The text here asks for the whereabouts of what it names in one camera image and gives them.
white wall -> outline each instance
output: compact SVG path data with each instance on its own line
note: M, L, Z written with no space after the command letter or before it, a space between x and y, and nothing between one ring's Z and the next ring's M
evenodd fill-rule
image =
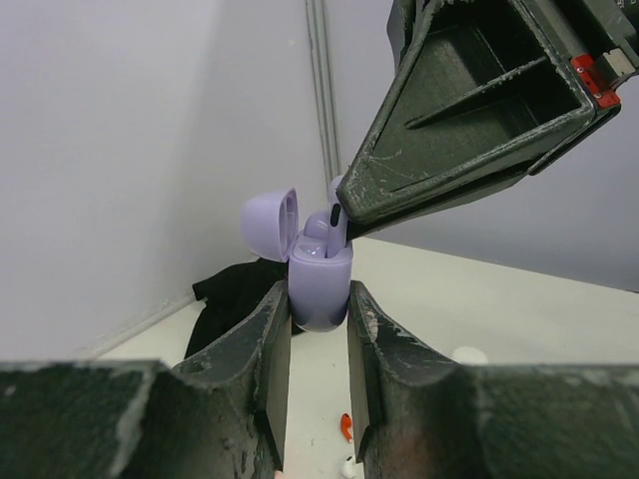
M391 0L328 0L342 167L393 78ZM494 197L413 220L376 238L639 290L639 79L624 109L539 177Z
M0 69L0 360L180 304L254 194L324 205L304 2L6 0Z

white round object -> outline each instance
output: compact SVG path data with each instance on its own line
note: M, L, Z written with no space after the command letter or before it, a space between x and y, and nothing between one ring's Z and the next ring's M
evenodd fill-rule
M350 456L348 457L348 459L346 459L346 462L344 462L343 466L341 466L339 474L341 474L341 477L344 477L345 479L354 479L356 475L354 456Z
M488 356L470 346L461 346L452 351L452 360L461 364L488 364Z

small red object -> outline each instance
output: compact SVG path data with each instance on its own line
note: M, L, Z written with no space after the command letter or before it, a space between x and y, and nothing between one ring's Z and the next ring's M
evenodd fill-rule
M343 437L346 438L346 441L352 442L352 419L346 413L341 416L341 421L339 422L339 428L341 429L341 433Z
M577 71L588 91L592 94L600 108L610 108L621 105L621 100L611 88L601 88L597 84L597 73L594 70L594 60L590 55L582 55L570 60L570 64Z

black fabric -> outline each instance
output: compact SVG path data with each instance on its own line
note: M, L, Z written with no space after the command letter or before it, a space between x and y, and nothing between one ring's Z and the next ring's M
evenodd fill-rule
M273 285L286 279L286 263L258 259L234 264L215 276L197 282L193 292L207 306L196 322L185 358L201 351L251 314ZM293 326L293 334L302 332Z

baseboard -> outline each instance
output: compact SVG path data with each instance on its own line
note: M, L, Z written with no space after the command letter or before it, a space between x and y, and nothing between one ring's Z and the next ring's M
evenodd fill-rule
M177 299L167 301L165 304L159 306L157 312L153 313L151 316L144 317L143 319L132 319L121 324L116 329L113 329L112 331L98 337L96 339L95 345L74 349L69 354L69 359L97 359L110 350L115 349L120 344L128 341L132 337L137 336L141 332L149 329L154 324L157 324L163 319L166 319L172 314L175 314L180 309L186 307L195 300L196 299L193 295L193 292L190 291L178 297Z

